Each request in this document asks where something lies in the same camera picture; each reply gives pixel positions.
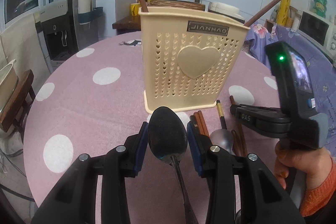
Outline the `right hand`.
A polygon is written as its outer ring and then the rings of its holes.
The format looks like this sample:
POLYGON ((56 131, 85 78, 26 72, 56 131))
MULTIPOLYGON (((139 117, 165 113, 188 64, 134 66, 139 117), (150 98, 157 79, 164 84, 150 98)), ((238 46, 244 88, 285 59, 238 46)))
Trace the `right hand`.
POLYGON ((306 189, 313 190, 327 179, 334 164, 330 151, 325 147, 311 151, 289 150, 278 142, 274 150, 276 153, 274 176, 284 189, 290 168, 306 173, 306 189))

